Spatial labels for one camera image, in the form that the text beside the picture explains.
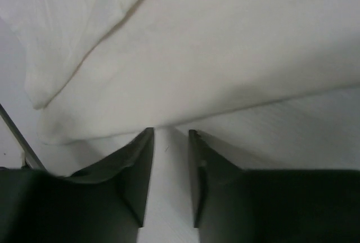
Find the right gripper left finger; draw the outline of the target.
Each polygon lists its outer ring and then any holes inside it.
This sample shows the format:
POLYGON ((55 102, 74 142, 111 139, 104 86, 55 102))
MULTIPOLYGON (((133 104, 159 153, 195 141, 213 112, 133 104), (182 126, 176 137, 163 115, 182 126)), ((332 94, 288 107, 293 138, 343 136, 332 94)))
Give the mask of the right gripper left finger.
POLYGON ((68 177, 1 170, 2 242, 136 242, 144 224, 154 129, 68 177))

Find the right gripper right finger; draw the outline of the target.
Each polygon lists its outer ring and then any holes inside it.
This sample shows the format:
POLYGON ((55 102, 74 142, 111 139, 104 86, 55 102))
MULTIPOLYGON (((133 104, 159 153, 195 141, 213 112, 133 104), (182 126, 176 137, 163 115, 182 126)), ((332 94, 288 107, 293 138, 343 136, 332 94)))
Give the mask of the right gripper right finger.
POLYGON ((358 242, 359 171, 242 169, 188 133, 201 242, 358 242))

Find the white t shirt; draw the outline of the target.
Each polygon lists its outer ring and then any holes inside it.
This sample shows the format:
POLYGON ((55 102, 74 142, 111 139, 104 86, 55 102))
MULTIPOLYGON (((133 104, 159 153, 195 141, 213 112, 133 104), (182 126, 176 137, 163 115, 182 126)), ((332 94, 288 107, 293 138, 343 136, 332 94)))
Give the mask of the white t shirt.
POLYGON ((1 19, 47 144, 359 82, 359 0, 1 0, 1 19))

